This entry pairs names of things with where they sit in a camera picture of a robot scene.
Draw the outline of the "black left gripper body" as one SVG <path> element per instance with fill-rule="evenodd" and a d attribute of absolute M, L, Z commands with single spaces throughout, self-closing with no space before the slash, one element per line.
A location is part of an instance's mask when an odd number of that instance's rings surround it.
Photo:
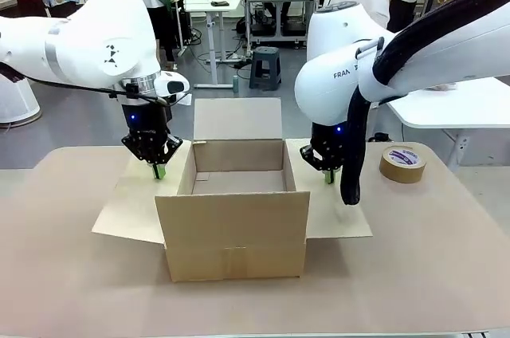
<path fill-rule="evenodd" d="M 154 134 L 159 145 L 159 153 L 163 144 L 167 141 L 170 131 L 167 127 L 166 110 L 159 104 L 146 103 L 142 105 L 121 105 L 124 119 L 128 127 L 128 134 L 131 132 Z"/>

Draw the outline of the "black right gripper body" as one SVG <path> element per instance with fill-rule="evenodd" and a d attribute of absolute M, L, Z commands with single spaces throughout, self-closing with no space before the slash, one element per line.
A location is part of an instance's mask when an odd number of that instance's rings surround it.
<path fill-rule="evenodd" d="M 312 124 L 311 146 L 326 170 L 337 170 L 343 165 L 344 146 L 347 142 L 346 126 L 346 122 L 332 126 Z"/>

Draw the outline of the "brown packing tape roll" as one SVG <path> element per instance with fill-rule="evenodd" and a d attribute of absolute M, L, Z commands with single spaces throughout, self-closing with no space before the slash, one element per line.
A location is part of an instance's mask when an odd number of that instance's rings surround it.
<path fill-rule="evenodd" d="M 418 183 L 426 168 L 426 160 L 413 147 L 387 147 L 381 155 L 379 171 L 396 183 Z"/>

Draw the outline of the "brown cardboard box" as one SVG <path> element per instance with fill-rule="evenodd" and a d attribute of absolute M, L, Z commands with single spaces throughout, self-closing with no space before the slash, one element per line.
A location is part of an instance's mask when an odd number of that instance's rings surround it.
<path fill-rule="evenodd" d="M 197 99 L 164 178 L 130 158 L 93 231 L 162 245 L 175 282 L 299 277 L 309 240 L 371 236 L 300 146 L 277 98 Z"/>

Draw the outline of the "grey plastic stool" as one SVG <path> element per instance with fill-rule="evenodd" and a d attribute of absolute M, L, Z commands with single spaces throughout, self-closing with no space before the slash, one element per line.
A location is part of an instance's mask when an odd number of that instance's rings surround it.
<path fill-rule="evenodd" d="M 270 46 L 255 48 L 252 55 L 249 88 L 276 91 L 280 84 L 280 50 Z"/>

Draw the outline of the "white rounded table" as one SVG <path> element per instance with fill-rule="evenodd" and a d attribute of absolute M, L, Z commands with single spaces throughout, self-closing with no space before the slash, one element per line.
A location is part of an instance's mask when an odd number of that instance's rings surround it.
<path fill-rule="evenodd" d="M 510 130 L 510 86 L 495 77 L 462 81 L 449 91 L 415 91 L 391 101 L 402 124 L 416 129 L 439 129 L 453 140 L 447 167 L 455 171 L 474 131 Z"/>

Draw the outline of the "white standing desk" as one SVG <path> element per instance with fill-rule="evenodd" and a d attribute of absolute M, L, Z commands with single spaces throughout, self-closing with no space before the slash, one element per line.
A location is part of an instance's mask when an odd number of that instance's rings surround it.
<path fill-rule="evenodd" d="M 229 6 L 213 7 L 212 1 L 227 1 Z M 241 0 L 184 0 L 184 8 L 189 14 L 205 14 L 206 15 L 206 34 L 207 44 L 209 46 L 209 65 L 210 65 L 210 83 L 195 83 L 194 88 L 197 89 L 230 89 L 232 83 L 218 82 L 218 64 L 234 65 L 241 62 L 242 57 L 233 51 L 228 53 L 226 48 L 226 32 L 224 26 L 224 14 L 235 11 L 241 4 Z M 218 25 L 219 31 L 219 55 L 215 49 L 214 43 L 214 27 Z"/>

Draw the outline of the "white round robot pedestal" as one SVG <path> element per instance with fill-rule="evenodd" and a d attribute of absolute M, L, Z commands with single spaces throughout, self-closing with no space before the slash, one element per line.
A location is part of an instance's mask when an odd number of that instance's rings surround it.
<path fill-rule="evenodd" d="M 30 80 L 12 82 L 0 75 L 0 128 L 15 128 L 38 120 L 41 108 Z"/>

